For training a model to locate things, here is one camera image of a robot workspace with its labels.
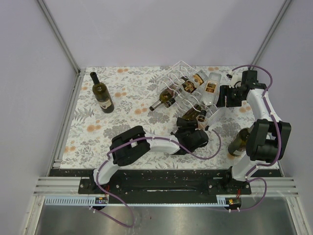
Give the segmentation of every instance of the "black mounting plate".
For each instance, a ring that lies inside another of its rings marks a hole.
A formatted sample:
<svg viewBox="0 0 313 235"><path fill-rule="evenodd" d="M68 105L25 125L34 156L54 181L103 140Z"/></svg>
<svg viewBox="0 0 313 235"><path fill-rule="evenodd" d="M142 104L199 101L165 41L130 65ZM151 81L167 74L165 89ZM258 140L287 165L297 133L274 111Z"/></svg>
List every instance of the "black mounting plate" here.
<svg viewBox="0 0 313 235"><path fill-rule="evenodd" d="M218 185L225 173L226 170L118 170L104 187L130 204L216 203L216 195L237 194L225 192ZM253 177L257 176L281 177L281 174L277 169L258 170ZM103 194L89 179L81 180L78 193ZM241 194L251 194L250 186L244 187ZM121 202L110 197L109 203Z"/></svg>

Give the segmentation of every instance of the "floral tablecloth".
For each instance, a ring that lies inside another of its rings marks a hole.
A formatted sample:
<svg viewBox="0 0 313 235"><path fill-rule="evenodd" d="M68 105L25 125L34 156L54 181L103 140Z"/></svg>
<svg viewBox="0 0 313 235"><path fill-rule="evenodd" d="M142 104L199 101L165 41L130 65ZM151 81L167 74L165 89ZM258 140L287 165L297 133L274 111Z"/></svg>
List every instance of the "floral tablecloth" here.
<svg viewBox="0 0 313 235"><path fill-rule="evenodd" d="M151 112L149 107L158 100L156 78L170 67L89 67L78 97L74 118L71 123L61 168L96 168L105 159L114 136L142 125L146 132L157 135L170 135L180 112L173 106L164 106ZM196 66L208 75L211 71L222 74L221 85L230 81L227 72L233 67ZM101 111L93 93L90 72L95 71L99 80L104 82L113 99L115 110L111 114ZM150 152L134 164L126 166L131 169L184 168L216 169L229 168L240 158L234 158L227 152L227 146L237 132L249 127L254 122L251 107L243 102L242 107L226 109L225 116L214 123L215 129L222 138L222 147L216 157L210 160L199 160L191 155L169 155ZM212 132L209 144L195 151L198 156L209 157L219 147L219 140Z"/></svg>

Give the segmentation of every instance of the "metal rail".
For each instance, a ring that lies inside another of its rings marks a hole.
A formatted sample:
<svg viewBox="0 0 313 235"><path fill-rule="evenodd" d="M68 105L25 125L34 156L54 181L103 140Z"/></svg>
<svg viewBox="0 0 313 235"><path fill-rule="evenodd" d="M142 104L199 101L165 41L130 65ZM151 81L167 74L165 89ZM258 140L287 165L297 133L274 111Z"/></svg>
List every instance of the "metal rail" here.
<svg viewBox="0 0 313 235"><path fill-rule="evenodd" d="M298 190L293 178L289 177L268 177L264 178L268 185L266 197L298 197ZM41 177L35 188L35 195L45 196L86 196L78 194L78 188L81 177ZM258 197L264 192L263 182L252 182L251 195L242 195L242 197ZM232 197L235 195L220 195L221 197Z"/></svg>

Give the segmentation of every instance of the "gray wall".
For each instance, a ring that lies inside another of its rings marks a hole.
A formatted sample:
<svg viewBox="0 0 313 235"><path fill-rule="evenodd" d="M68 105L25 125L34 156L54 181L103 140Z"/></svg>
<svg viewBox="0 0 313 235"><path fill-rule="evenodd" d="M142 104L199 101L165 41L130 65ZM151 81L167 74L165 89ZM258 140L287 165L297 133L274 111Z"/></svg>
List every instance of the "gray wall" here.
<svg viewBox="0 0 313 235"><path fill-rule="evenodd" d="M0 7L0 230L17 235L75 79L34 0Z"/></svg>
<svg viewBox="0 0 313 235"><path fill-rule="evenodd" d="M282 164L286 174L296 180L300 199L312 227L312 0L294 1L259 65L273 75L274 82L269 95L276 113L292 126ZM264 75L262 81L268 83L269 79Z"/></svg>
<svg viewBox="0 0 313 235"><path fill-rule="evenodd" d="M241 65L284 0L45 0L88 66Z"/></svg>

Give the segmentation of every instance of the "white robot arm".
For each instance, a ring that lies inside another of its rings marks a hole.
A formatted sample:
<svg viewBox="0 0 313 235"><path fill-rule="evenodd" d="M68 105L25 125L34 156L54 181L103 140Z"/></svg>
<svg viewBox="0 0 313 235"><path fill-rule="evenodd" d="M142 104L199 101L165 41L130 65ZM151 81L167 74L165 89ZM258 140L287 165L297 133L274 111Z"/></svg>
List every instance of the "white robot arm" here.
<svg viewBox="0 0 313 235"><path fill-rule="evenodd" d="M134 163L148 151L184 155L187 151L176 143L184 146L190 152L207 145L208 135L204 130L197 129L197 121L186 121L178 118L177 127L179 128L175 135L168 137L145 133L142 126L136 126L114 137L110 150L122 145L124 147L109 153L109 161L103 167L100 166L94 170L94 182L96 182L98 175L99 184L107 184L117 170Z"/></svg>
<svg viewBox="0 0 313 235"><path fill-rule="evenodd" d="M228 171L224 177L224 186L230 187L238 182L244 182L248 176L257 171L258 166L273 165L284 155L291 126L282 122L275 113L268 98L267 87L257 80L257 71L247 70L242 76L233 76L233 86L220 86L218 107L239 107L242 101L250 104L255 123L250 128L250 135L246 143L245 156Z"/></svg>

